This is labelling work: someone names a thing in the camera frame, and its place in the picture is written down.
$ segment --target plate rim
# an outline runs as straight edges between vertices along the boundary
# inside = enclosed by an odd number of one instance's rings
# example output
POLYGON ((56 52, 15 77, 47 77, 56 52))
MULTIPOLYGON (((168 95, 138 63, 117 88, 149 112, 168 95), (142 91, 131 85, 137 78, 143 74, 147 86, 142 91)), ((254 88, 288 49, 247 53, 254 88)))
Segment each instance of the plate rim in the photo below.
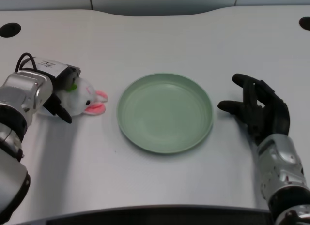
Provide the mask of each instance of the plate rim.
POLYGON ((148 75, 145 75, 145 76, 142 76, 140 78, 138 78, 137 80, 133 81, 131 84, 129 84, 129 86, 126 87, 126 89, 122 92, 122 95, 120 96, 118 102, 117 102, 117 107, 116 107, 116 117, 117 117, 117 123, 118 123, 118 126, 119 128, 121 129, 121 132, 126 136, 126 138, 132 142, 133 144, 135 144, 137 147, 141 148, 141 149, 144 149, 146 151, 149 151, 149 152, 153 152, 153 153, 159 153, 159 154, 175 154, 175 153, 180 153, 180 152, 183 152, 183 151, 186 151, 186 150, 189 150, 193 147, 195 147, 196 145, 198 145, 200 142, 202 142, 210 133, 211 131, 211 128, 213 126, 213 122, 214 122, 214 111, 213 111, 213 106, 212 106, 212 102, 211 102, 211 99, 210 99, 210 96, 208 95, 208 93, 203 89, 203 87, 201 87, 197 82, 193 81, 192 79, 190 79, 189 77, 186 77, 186 76, 183 76, 183 75, 180 75, 180 74, 174 74, 174 73, 155 73, 155 74, 148 74, 148 75), (210 102, 210 105, 211 105, 211 120, 210 120, 210 125, 207 129, 207 131, 205 132, 205 134, 197 141, 195 142, 194 144, 182 149, 182 150, 177 150, 177 151, 154 151, 154 150, 150 150, 150 149, 147 149, 145 147, 142 147, 140 145, 138 145, 137 143, 135 143, 132 139, 130 139, 128 137, 128 135, 126 134, 126 132, 124 131, 122 125, 121 125, 121 122, 120 122, 120 116, 119 116, 119 108, 120 108, 120 102, 121 102, 121 99, 124 95, 124 93, 129 89, 129 87, 131 87, 133 84, 135 84, 136 82, 138 82, 139 80, 145 78, 145 77, 150 77, 150 76, 153 76, 153 75, 176 75, 176 76, 180 76, 180 77, 184 77, 186 78, 187 80, 189 81, 192 81, 193 83, 195 83, 197 86, 199 86, 199 88, 202 89, 202 91, 207 95, 207 98, 209 99, 209 102, 210 102))

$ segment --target black hole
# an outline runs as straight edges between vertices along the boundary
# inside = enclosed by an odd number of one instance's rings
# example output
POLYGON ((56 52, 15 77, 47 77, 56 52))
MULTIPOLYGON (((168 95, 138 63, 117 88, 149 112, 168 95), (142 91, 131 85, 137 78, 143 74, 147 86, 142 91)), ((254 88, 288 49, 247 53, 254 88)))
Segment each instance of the black hole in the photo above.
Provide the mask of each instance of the black hole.
POLYGON ((0 28, 0 36, 3 38, 9 38, 16 36, 21 30, 21 26, 18 23, 7 23, 0 28))
POLYGON ((299 20, 299 25, 305 29, 310 31, 310 17, 303 17, 299 20))

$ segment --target green plate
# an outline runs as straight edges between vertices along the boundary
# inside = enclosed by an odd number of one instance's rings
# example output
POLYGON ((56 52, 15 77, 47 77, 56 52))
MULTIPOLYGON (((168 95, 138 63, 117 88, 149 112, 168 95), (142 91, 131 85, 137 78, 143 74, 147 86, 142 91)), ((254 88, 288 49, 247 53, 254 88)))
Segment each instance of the green plate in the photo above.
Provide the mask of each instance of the green plate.
POLYGON ((213 110, 206 92, 192 80, 175 74, 153 74, 125 90, 117 118, 125 136, 139 147, 176 153, 207 136, 213 110))

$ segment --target wall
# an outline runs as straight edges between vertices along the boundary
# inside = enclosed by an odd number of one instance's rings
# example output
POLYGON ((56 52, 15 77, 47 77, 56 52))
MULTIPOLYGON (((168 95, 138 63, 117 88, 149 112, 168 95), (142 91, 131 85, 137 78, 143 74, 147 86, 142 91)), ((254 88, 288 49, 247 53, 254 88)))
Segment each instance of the wall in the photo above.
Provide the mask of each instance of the wall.
POLYGON ((0 0, 0 10, 93 9, 117 15, 190 15, 227 6, 310 4, 310 0, 0 0))

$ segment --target white label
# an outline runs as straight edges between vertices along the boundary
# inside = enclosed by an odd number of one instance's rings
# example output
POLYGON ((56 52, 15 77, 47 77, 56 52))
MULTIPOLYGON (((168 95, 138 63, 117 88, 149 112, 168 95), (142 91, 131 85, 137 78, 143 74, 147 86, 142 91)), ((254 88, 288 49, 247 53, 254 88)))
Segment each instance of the white label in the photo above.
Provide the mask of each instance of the white label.
MULTIPOLYGON (((51 74, 54 77, 58 77, 58 75, 68 67, 66 64, 41 57, 35 57, 34 62, 38 70, 51 74)), ((26 64, 24 64, 23 68, 33 69, 31 61, 29 60, 26 64)))

